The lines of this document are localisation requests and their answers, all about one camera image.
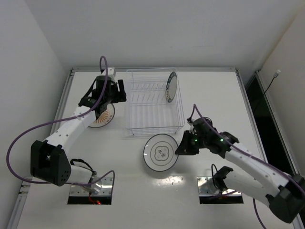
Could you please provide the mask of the orange sunburst plate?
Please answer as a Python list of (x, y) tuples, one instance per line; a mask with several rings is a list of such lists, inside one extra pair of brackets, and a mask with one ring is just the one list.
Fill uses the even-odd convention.
[(89, 125), (91, 128), (100, 128), (109, 124), (115, 116), (115, 107), (113, 104), (108, 104), (106, 111), (100, 117)]

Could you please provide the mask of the white plate thin green rim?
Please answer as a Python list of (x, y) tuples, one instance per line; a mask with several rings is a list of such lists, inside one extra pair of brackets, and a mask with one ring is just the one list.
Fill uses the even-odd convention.
[(178, 148), (176, 140), (167, 134), (152, 136), (143, 149), (143, 159), (146, 166), (156, 172), (171, 169), (178, 160), (175, 151)]

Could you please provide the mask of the green rim lettered plate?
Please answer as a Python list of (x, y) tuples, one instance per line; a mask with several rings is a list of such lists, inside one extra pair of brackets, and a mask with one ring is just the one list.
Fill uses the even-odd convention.
[(168, 103), (171, 103), (176, 95), (177, 91), (178, 78), (176, 72), (171, 72), (168, 77), (166, 88), (165, 88), (165, 97)]

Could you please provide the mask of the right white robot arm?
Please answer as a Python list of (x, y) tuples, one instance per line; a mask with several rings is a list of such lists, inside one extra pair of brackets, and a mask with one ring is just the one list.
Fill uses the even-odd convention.
[(218, 133), (209, 118), (188, 118), (190, 129), (175, 151), (176, 155), (196, 155), (200, 149), (237, 165), (243, 172), (223, 166), (202, 187), (208, 197), (217, 197), (228, 189), (236, 190), (263, 203), (281, 221), (292, 223), (305, 206), (305, 179), (295, 174), (292, 177), (273, 170), (269, 164), (256, 157), (244, 155), (246, 148), (229, 132)]

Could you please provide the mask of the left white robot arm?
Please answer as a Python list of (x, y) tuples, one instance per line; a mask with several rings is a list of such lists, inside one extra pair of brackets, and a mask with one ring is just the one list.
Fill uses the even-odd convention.
[(72, 165), (68, 152), (83, 131), (96, 121), (108, 104), (126, 102), (123, 80), (99, 75), (78, 103), (72, 116), (44, 141), (36, 140), (30, 148), (30, 174), (45, 182), (90, 185), (96, 172)]

